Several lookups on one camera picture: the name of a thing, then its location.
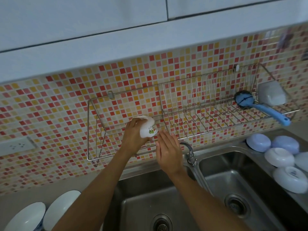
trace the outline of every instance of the faucet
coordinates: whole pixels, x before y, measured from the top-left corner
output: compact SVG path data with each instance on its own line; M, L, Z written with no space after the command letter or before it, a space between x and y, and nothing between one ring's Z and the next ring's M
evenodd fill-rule
M192 146L185 141L181 141L180 144L182 144L182 145L184 145L188 148L189 153L186 154L187 162L190 163L194 167L197 164L197 159L195 158L195 155L193 153Z

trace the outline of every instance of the double sink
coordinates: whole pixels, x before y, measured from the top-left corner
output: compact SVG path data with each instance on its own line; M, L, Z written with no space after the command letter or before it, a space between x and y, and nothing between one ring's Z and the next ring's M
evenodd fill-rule
M288 135L308 150L308 143L285 130L266 134ZM272 178L262 153L244 139L195 151L197 163L184 160L189 177L225 204L252 230L308 230L308 196L293 194ZM183 198L156 162L125 169L118 182L103 230L197 231Z

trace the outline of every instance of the wire rack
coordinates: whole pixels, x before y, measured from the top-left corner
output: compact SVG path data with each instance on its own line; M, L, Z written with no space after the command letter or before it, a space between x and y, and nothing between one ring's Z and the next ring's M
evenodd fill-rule
M109 162L121 146L126 123L138 115L152 116L158 129L180 140L269 118L254 108L241 109L233 97L248 90L257 102L257 85L271 80L275 78L262 64L252 64L90 99L87 159L94 166ZM285 93L287 103L273 108L292 119L299 106ZM156 140L135 156L155 151Z

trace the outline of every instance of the sink basin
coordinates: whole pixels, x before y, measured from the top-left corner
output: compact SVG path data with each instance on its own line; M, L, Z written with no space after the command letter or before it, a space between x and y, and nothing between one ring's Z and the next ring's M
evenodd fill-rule
M211 156L199 168L213 196L252 230L308 230L308 214L244 153Z
M187 174L195 180L192 171ZM120 180L103 230L199 230L184 200L162 170Z

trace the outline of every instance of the blue bowl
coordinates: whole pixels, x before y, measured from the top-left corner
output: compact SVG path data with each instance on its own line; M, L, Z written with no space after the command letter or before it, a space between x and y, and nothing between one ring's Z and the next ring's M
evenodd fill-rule
M272 147L280 147L286 149L293 155L299 153L298 141L289 136L277 136L272 142Z
M263 134L252 134L246 139L247 145L255 151L266 152L271 148L270 139Z

